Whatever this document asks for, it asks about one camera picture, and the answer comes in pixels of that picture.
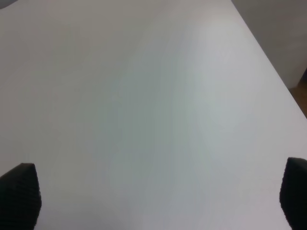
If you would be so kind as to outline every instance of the textured grip pad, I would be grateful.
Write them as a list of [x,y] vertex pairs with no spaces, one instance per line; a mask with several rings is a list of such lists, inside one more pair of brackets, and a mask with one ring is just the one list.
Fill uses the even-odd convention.
[[34,164],[22,163],[0,177],[0,229],[33,230],[41,207]]
[[307,161],[288,158],[280,204],[293,230],[307,230]]

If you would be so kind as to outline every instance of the white table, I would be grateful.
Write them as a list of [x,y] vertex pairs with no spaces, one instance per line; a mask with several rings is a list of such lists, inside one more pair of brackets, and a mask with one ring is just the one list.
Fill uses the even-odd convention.
[[0,173],[36,164],[37,230],[289,230],[307,122],[229,0],[0,11]]

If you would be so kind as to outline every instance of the white wall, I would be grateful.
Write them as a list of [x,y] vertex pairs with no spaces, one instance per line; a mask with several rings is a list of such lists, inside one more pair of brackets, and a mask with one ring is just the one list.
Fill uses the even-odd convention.
[[307,68],[307,1],[232,0],[288,88]]

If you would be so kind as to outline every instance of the black rubber pad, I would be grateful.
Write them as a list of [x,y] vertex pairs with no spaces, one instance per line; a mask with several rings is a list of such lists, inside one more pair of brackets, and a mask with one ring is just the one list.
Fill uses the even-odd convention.
[[289,158],[280,190],[280,203],[293,230],[307,230],[307,161]]
[[41,207],[34,164],[22,163],[0,177],[0,230],[33,230]]

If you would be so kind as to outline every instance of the dark floor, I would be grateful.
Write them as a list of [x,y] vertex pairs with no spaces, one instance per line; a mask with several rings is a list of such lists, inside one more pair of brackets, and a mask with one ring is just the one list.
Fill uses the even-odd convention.
[[307,117],[307,82],[301,81],[296,88],[289,89],[289,91]]

